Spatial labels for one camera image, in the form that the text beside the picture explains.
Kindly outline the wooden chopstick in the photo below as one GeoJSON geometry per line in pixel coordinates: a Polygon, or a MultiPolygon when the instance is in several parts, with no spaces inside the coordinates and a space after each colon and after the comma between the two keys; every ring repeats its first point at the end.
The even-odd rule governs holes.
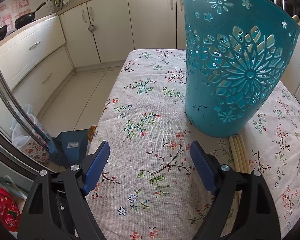
{"type": "Polygon", "coordinates": [[[245,173],[249,173],[250,168],[249,168],[249,163],[247,162],[247,158],[246,158],[246,151],[245,151],[245,145],[243,142],[243,138],[240,134],[237,134],[236,139],[238,141],[239,151],[240,151],[242,164],[243,164],[243,170],[245,171],[245,173]]]}
{"type": "Polygon", "coordinates": [[[239,162],[238,162],[238,156],[237,156],[237,152],[236,152],[236,148],[234,145],[234,140],[233,137],[229,137],[229,142],[230,142],[230,147],[231,147],[231,151],[232,151],[232,156],[233,156],[233,160],[234,160],[234,166],[237,172],[240,172],[240,166],[239,166],[239,162]]]}
{"type": "Polygon", "coordinates": [[[234,136],[234,145],[235,145],[235,149],[236,149],[236,152],[237,152],[237,157],[238,157],[238,163],[239,163],[240,172],[244,172],[242,158],[241,158],[241,152],[239,150],[237,136],[234,136]]]}

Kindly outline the blue dustpan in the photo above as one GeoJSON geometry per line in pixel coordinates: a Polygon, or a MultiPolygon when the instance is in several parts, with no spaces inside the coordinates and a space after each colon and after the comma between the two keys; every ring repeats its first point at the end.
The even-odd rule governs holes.
{"type": "Polygon", "coordinates": [[[62,132],[50,137],[49,161],[65,168],[80,164],[87,155],[87,146],[88,129],[62,132]]]}

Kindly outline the yellow patterned slipper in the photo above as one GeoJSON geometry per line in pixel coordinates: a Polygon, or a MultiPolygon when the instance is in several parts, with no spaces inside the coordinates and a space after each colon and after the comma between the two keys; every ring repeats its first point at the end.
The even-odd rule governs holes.
{"type": "Polygon", "coordinates": [[[93,138],[95,137],[97,126],[90,126],[87,132],[88,141],[92,142],[93,138]]]}

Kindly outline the floral tablecloth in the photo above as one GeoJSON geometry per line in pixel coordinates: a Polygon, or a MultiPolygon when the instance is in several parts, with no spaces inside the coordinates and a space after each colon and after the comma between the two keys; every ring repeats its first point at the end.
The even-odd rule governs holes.
{"type": "MultiPolygon", "coordinates": [[[[184,110],[183,50],[135,50],[104,106],[90,152],[100,143],[110,157],[90,209],[107,239],[192,239],[213,195],[190,157],[190,144],[222,164],[234,164],[228,138],[198,131],[184,110]]],[[[300,218],[300,105],[282,84],[234,138],[271,191],[285,236],[300,218]]]]}

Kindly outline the teal perforated plastic basket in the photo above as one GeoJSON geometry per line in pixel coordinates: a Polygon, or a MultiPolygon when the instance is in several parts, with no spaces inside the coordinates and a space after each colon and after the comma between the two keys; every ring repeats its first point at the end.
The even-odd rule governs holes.
{"type": "Polygon", "coordinates": [[[185,112],[201,132],[238,133],[293,55],[300,27],[269,0],[183,0],[185,112]]]}

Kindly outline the black wok pan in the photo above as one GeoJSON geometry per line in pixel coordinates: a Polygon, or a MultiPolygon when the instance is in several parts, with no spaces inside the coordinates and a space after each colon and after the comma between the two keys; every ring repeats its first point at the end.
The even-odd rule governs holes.
{"type": "Polygon", "coordinates": [[[30,23],[32,23],[35,19],[36,12],[40,10],[44,5],[46,5],[47,1],[44,1],[40,6],[38,6],[34,11],[29,12],[25,15],[20,16],[14,22],[15,29],[20,29],[30,23]]]}

